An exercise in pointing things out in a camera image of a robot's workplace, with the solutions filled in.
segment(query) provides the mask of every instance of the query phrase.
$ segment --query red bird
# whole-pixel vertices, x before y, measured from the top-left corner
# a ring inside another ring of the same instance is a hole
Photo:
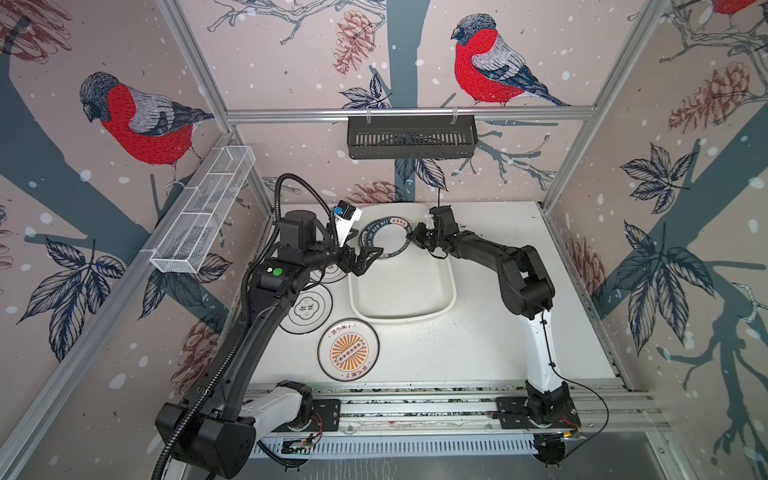
[[[183,185],[176,180],[176,162],[187,150],[194,152],[195,130],[214,117],[164,95],[145,94],[103,71],[85,79],[80,87],[80,101],[88,120],[101,120],[104,128],[136,160],[173,165],[174,179],[166,190],[172,185]]]
[[[456,81],[465,92],[481,101],[502,106],[512,98],[539,97],[567,106],[549,94],[525,65],[525,59],[504,43],[490,15],[469,15],[458,23],[451,39],[456,40]]]

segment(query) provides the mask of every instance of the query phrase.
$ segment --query black cable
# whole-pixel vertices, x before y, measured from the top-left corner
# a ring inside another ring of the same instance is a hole
[[[246,269],[246,272],[243,274],[243,280],[240,282],[240,328],[237,332],[237,338],[235,339],[235,342],[232,344],[232,348],[227,353],[227,356],[224,357],[224,361],[221,363],[219,368],[216,370],[216,372],[210,377],[210,380],[208,381],[208,384],[206,384],[203,392],[210,392],[212,391],[216,385],[218,384],[221,377],[224,375],[224,373],[229,369],[230,364],[232,363],[232,360],[234,359],[235,355],[237,354],[237,351],[240,349],[240,347],[243,345],[243,342],[245,341],[246,334],[248,334],[248,330],[250,329],[250,301],[248,299],[248,283],[250,282],[250,277],[253,275],[253,272],[256,270],[256,267],[264,261],[267,254],[272,251],[272,246],[275,243],[275,240],[277,239],[277,235],[280,233],[280,229],[278,227],[279,220],[281,218],[280,215],[280,191],[283,188],[283,182],[285,179],[291,178],[299,184],[301,184],[304,188],[309,191],[313,197],[315,197],[315,200],[320,204],[321,207],[326,211],[326,214],[328,215],[328,221],[331,226],[330,236],[332,241],[332,252],[336,252],[338,250],[338,240],[337,233],[336,233],[336,221],[333,217],[333,212],[331,212],[330,208],[328,208],[328,204],[323,200],[323,198],[315,191],[314,188],[312,188],[307,182],[304,181],[303,178],[294,175],[294,174],[282,174],[280,175],[277,180],[275,181],[275,219],[273,222],[274,228],[272,231],[272,235],[270,236],[269,240],[266,242],[266,245],[264,245],[264,248],[261,250],[261,254],[259,255],[258,259],[250,263],[248,268]],[[152,480],[161,480],[163,478],[163,472],[165,470],[165,465],[168,463],[168,460],[170,459],[170,453],[173,451],[173,449],[176,447],[176,444],[181,439],[181,436],[187,431],[187,428],[189,427],[190,422],[192,421],[192,418],[203,408],[203,405],[208,400],[207,394],[200,394],[197,397],[197,400],[195,403],[184,413],[184,416],[181,417],[181,420],[176,424],[176,427],[174,428],[174,431],[170,434],[170,437],[168,438],[168,441],[166,442],[165,446],[163,447],[163,450],[160,452],[160,456],[157,458],[157,463],[154,465],[154,470],[152,471]]]

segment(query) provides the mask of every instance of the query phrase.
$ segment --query bird's head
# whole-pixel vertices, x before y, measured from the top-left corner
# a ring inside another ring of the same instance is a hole
[[[462,47],[467,45],[467,42],[472,39],[475,33],[485,30],[495,30],[496,22],[493,21],[490,15],[485,13],[475,13],[474,15],[467,15],[456,25],[456,28],[451,35],[452,40],[456,40]]]
[[[92,122],[97,118],[102,121],[112,119],[112,115],[109,113],[107,95],[112,88],[119,84],[120,82],[114,76],[103,71],[97,71],[85,79],[83,85],[80,86],[80,101],[88,121]]]

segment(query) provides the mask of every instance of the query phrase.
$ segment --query ceramic plate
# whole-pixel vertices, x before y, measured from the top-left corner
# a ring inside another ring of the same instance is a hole
[[[331,292],[322,285],[314,286],[299,294],[280,328],[296,335],[313,332],[328,320],[332,308]]]
[[[379,337],[368,323],[348,318],[326,330],[317,346],[320,368],[334,380],[351,382],[370,372],[379,358]]]
[[[323,281],[320,283],[335,283],[346,276],[338,265],[331,265],[326,268],[326,275],[323,277]],[[314,270],[310,272],[310,279],[313,282],[320,280],[320,270]]]
[[[406,235],[412,231],[411,224],[400,217],[380,218],[362,230],[360,245],[382,247],[384,253],[378,260],[392,258],[401,254],[411,243]]]

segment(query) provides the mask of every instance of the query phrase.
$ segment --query bird's red breast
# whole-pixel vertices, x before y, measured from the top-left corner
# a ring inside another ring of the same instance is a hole
[[[723,15],[732,15],[752,5],[757,0],[712,0],[712,11]]]
[[[193,125],[160,136],[137,134],[128,127],[136,114],[136,104],[124,84],[112,88],[107,96],[110,121],[101,121],[109,133],[136,160],[146,164],[174,164],[192,145]]]
[[[486,78],[472,64],[473,55],[486,53],[493,48],[497,35],[496,30],[486,28],[475,33],[465,46],[456,42],[455,73],[458,85],[476,101],[504,104],[525,93],[525,90]]]

